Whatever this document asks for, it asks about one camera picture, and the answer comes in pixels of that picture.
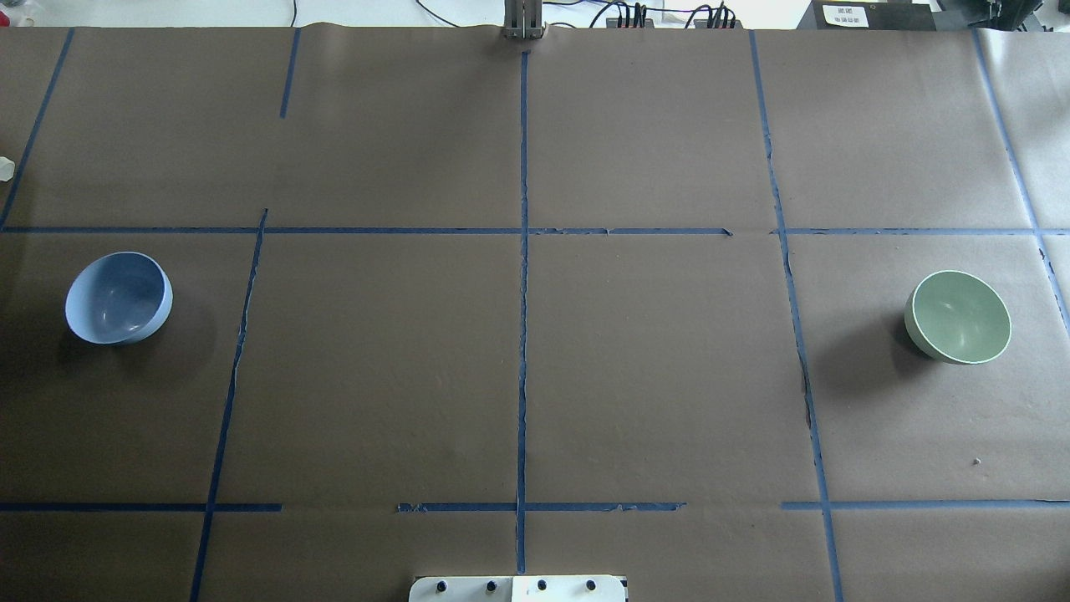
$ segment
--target black box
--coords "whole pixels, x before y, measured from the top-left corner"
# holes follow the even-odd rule
[[[860,7],[866,13],[865,25],[829,24],[825,15],[825,6],[832,10],[847,6]],[[932,9],[928,4],[885,4],[866,2],[822,2],[814,0],[807,6],[802,19],[795,29],[900,29],[911,31],[936,31]]]

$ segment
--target white label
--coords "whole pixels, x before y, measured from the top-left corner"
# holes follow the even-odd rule
[[[869,27],[863,6],[834,6],[823,4],[825,22],[840,27]]]

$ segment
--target bowl rim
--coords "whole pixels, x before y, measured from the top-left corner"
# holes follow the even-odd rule
[[[159,298],[156,298],[156,300],[155,300],[156,311],[153,312],[153,318],[155,318],[156,314],[159,313],[159,309],[164,305],[164,299],[167,298],[167,285],[168,285],[167,274],[164,272],[164,267],[160,266],[160,264],[159,264],[158,261],[156,261],[152,257],[146,254],[144,252],[141,252],[139,250],[117,250],[114,252],[108,252],[107,254],[102,254],[101,257],[97,257],[96,259],[93,259],[85,267],[82,267],[80,272],[78,272],[78,275],[75,276],[75,278],[73,280],[71,280],[71,285],[67,288],[66,298],[64,299],[64,304],[63,304],[63,314],[64,314],[64,319],[66,320],[66,323],[67,323],[67,328],[70,328],[71,333],[73,333],[78,339],[81,339],[82,341],[86,341],[87,343],[93,343],[94,345],[114,345],[117,343],[122,343],[124,341],[127,341],[135,334],[139,333],[142,328],[146,327],[146,325],[140,325],[137,328],[135,328],[134,330],[129,331],[125,337],[121,337],[121,338],[118,338],[118,339],[116,339],[116,338],[103,339],[103,338],[95,338],[95,337],[92,338],[92,339],[90,339],[89,337],[86,336],[86,334],[82,334],[82,333],[79,333],[78,330],[76,330],[74,328],[74,325],[71,324],[71,304],[72,304],[71,294],[74,292],[74,287],[78,284],[78,280],[80,280],[82,278],[82,276],[86,275],[86,272],[88,272],[93,265],[96,265],[97,263],[100,263],[100,262],[102,262],[102,261],[104,261],[106,259],[109,259],[111,257],[114,257],[117,254],[138,254],[138,256],[141,256],[141,257],[148,259],[153,265],[156,266],[156,274],[159,276],[160,281],[163,282],[164,285],[160,289]]]
[[[951,354],[944,352],[944,350],[941,350],[936,344],[934,344],[932,341],[929,340],[929,337],[926,335],[924,329],[921,328],[921,324],[918,322],[918,312],[916,308],[916,305],[918,303],[918,291],[921,290],[921,287],[924,285],[924,283],[929,281],[930,278],[938,276],[941,274],[962,274],[964,276],[968,276],[981,282],[984,285],[984,288],[989,289],[989,291],[996,296],[996,299],[999,300],[999,307],[1003,308],[1004,315],[1007,317],[1007,340],[1004,341],[1004,346],[999,350],[999,352],[996,355],[990,358],[985,358],[983,360],[976,360],[976,361],[964,360],[962,358],[957,358]],[[1007,303],[1006,300],[1003,299],[1003,296],[1000,296],[999,293],[996,291],[996,289],[992,288],[992,284],[990,284],[989,282],[984,281],[978,276],[975,276],[974,274],[970,274],[969,272],[963,272],[962,269],[938,269],[921,278],[921,281],[918,282],[918,285],[914,287],[914,294],[911,295],[911,318],[914,321],[914,324],[917,325],[918,327],[918,335],[921,336],[921,339],[923,339],[926,343],[928,343],[929,346],[932,348],[933,351],[935,351],[941,356],[944,356],[945,358],[948,358],[949,360],[952,360],[960,365],[983,365],[998,358],[1004,354],[1004,352],[1007,351],[1007,348],[1010,346],[1010,340],[1014,331],[1014,323],[1010,319],[1010,311],[1007,310]]]

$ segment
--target blue bowl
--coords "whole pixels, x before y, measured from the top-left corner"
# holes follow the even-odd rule
[[[66,298],[67,326],[97,345],[137,343],[171,313],[171,282],[152,257],[105,254],[78,274]]]

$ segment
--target blue tape line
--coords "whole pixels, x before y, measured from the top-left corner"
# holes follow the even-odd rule
[[[732,235],[724,228],[531,228],[533,234],[714,234]]]
[[[1070,510],[1070,500],[1065,499],[906,499],[895,501],[834,501],[832,510],[947,510],[947,509],[1018,509],[1018,508],[1063,508]],[[821,510],[817,501],[785,501],[781,510]]]
[[[215,512],[216,494],[219,491],[219,474],[223,472],[223,457],[227,450],[227,434],[230,431],[230,416],[234,410],[234,395],[238,391],[238,367],[242,361],[245,349],[245,336],[249,326],[249,303],[253,298],[253,284],[257,279],[257,267],[260,263],[260,247],[264,241],[264,225],[268,221],[268,210],[260,215],[260,226],[257,231],[257,244],[253,249],[253,265],[249,267],[249,281],[245,288],[245,305],[242,307],[242,322],[238,328],[238,343],[234,345],[234,364],[230,368],[230,386],[227,389],[227,402],[223,410],[223,425],[219,427],[219,443],[215,449],[215,464],[212,467],[212,482],[209,485],[208,504],[204,510],[204,522],[201,525],[200,546],[197,550],[197,565],[194,569],[194,582],[189,588],[189,602],[196,602],[200,596],[201,576],[204,573],[204,559],[208,554],[208,540],[212,535],[212,514]]]
[[[256,228],[228,227],[102,227],[102,226],[16,226],[12,233],[25,234],[254,234]]]
[[[791,235],[1033,235],[1034,231],[1028,228],[788,228],[788,233]]]
[[[1011,171],[1014,172],[1014,181],[1018,182],[1018,189],[1022,195],[1022,202],[1025,203],[1025,212],[1029,216],[1029,225],[1033,227],[1033,232],[1037,236],[1037,246],[1040,248],[1041,258],[1044,261],[1044,269],[1048,272],[1048,281],[1052,284],[1052,292],[1055,294],[1055,304],[1059,308],[1059,315],[1063,318],[1063,328],[1070,335],[1070,314],[1067,313],[1066,300],[1063,296],[1063,289],[1059,287],[1059,280],[1055,277],[1055,268],[1052,266],[1051,253],[1048,252],[1048,245],[1044,244],[1044,236],[1040,232],[1040,225],[1037,221],[1037,212],[1033,207],[1033,199],[1029,197],[1029,190],[1025,185],[1025,179],[1022,176],[1022,169],[1019,167],[1018,155],[1014,153],[1014,146],[1010,143],[1010,136],[1007,135],[1007,125],[1004,122],[1003,110],[999,109],[999,103],[996,102],[996,93],[992,88],[992,79],[989,77],[989,66],[988,61],[984,60],[984,50],[981,48],[981,37],[977,30],[970,30],[974,35],[974,49],[977,50],[977,62],[981,66],[981,80],[984,82],[984,92],[989,96],[989,104],[992,105],[992,113],[996,118],[996,125],[999,128],[999,137],[1003,138],[1004,148],[1007,150],[1007,158],[1010,159]]]
[[[45,97],[41,99],[41,108],[37,109],[37,117],[33,120],[33,128],[30,129],[30,137],[26,140],[26,148],[22,149],[22,158],[18,161],[18,167],[15,169],[15,177],[11,182],[11,188],[7,190],[7,200],[4,202],[3,212],[0,213],[0,231],[3,230],[3,226],[7,222],[7,215],[11,214],[12,206],[15,205],[15,196],[18,194],[18,186],[22,183],[22,173],[26,172],[26,164],[30,160],[30,152],[33,151],[33,142],[37,140],[37,132],[41,130],[41,122],[45,120],[45,111],[48,109],[48,103],[52,99],[52,92],[56,91],[56,82],[60,78],[60,72],[63,71],[63,63],[66,61],[67,52],[71,50],[71,41],[74,40],[74,28],[67,28],[66,40],[63,41],[63,48],[60,50],[60,56],[56,59],[56,67],[52,68],[52,78],[48,80],[48,88],[45,89]]]
[[[526,512],[675,512],[687,506],[683,501],[529,501]],[[429,512],[516,512],[517,505],[510,503],[443,503],[443,504],[399,504],[400,514]]]
[[[286,119],[290,108],[290,88],[293,86],[293,70],[297,64],[297,45],[301,44],[301,28],[293,30],[293,43],[290,45],[290,66],[286,71],[286,87],[282,88],[282,106],[278,109],[279,119]]]
[[[802,341],[802,324],[799,319],[798,296],[795,292],[795,276],[792,275],[791,250],[788,247],[788,226],[784,221],[783,205],[780,200],[780,185],[773,167],[773,135],[769,132],[769,114],[765,105],[765,88],[762,84],[762,67],[758,57],[758,40],[754,31],[750,36],[751,63],[754,66],[754,87],[758,89],[758,108],[762,118],[762,137],[765,142],[765,158],[769,170],[769,186],[773,188],[774,207],[777,214],[777,234],[780,237],[780,253],[784,264],[784,279],[788,282],[788,299],[792,309],[792,327],[795,331],[795,349],[802,369],[802,384],[806,391],[807,418],[810,426],[810,444],[813,448],[813,465],[817,474],[817,491],[821,495],[822,516],[825,522],[825,547],[832,577],[832,592],[836,602],[843,602],[843,587],[840,580],[840,561],[836,552],[836,536],[832,531],[832,509],[828,503],[828,485],[825,481],[825,462],[821,453],[821,434],[817,431],[817,413],[813,405],[813,389],[810,387],[810,369],[807,362],[806,343]]]
[[[204,512],[204,504],[0,503],[0,512]],[[216,512],[281,512],[281,504],[220,504]]]
[[[276,226],[270,234],[520,234],[520,228],[409,228],[409,227],[301,227]]]
[[[520,371],[517,404],[517,574],[526,570],[528,504],[528,58],[520,55]]]

